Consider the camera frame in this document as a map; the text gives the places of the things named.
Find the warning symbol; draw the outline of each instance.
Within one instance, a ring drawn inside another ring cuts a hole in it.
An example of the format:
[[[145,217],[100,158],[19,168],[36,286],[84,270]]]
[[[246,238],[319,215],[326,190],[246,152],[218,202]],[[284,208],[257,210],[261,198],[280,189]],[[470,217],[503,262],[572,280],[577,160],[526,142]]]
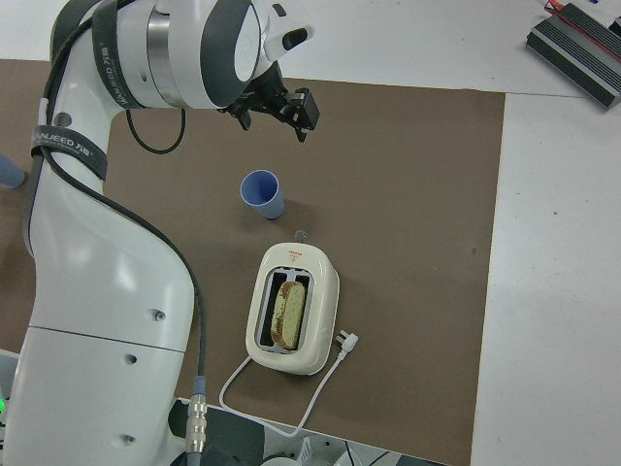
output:
[[[298,260],[300,257],[302,256],[301,252],[297,252],[295,250],[291,250],[289,252],[289,257],[291,258],[291,262],[295,262],[296,260]]]

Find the white tabletop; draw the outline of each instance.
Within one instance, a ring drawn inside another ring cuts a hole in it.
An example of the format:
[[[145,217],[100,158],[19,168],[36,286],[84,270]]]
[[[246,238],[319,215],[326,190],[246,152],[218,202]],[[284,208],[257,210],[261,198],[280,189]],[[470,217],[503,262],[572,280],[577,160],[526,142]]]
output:
[[[64,3],[4,0],[0,58],[47,59]],[[473,466],[621,464],[621,108],[525,50],[543,0],[304,3],[317,35],[285,76],[509,93]]]

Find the bread slice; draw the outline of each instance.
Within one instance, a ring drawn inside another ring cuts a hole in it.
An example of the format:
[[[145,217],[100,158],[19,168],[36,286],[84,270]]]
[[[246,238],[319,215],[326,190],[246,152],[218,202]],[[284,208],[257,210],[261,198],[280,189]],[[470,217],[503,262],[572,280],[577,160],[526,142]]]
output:
[[[280,286],[272,317],[272,340],[285,350],[296,350],[300,340],[307,290],[299,282]]]

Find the black button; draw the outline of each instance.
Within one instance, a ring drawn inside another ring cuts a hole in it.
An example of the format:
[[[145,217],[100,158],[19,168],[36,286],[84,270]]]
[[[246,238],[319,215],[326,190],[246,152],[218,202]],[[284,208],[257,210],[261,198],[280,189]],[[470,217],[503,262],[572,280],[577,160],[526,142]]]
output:
[[[284,8],[282,7],[280,3],[275,3],[274,5],[272,5],[272,8],[276,10],[276,13],[278,14],[279,17],[287,16],[287,12],[284,10]]]
[[[282,37],[282,46],[285,50],[291,50],[295,46],[299,46],[309,37],[309,31],[306,29],[296,29],[295,31],[287,32]]]

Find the velcro strap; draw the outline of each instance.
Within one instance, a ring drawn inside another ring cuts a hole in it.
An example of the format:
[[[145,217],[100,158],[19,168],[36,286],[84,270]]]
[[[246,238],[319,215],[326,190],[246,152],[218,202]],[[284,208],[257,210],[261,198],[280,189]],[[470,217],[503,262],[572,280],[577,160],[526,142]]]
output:
[[[106,179],[108,157],[99,147],[82,134],[60,126],[40,125],[32,133],[33,155],[41,154],[41,147],[74,156],[86,165],[100,180]]]
[[[93,52],[102,83],[123,109],[142,109],[127,86],[118,58],[116,0],[104,0],[93,13]]]

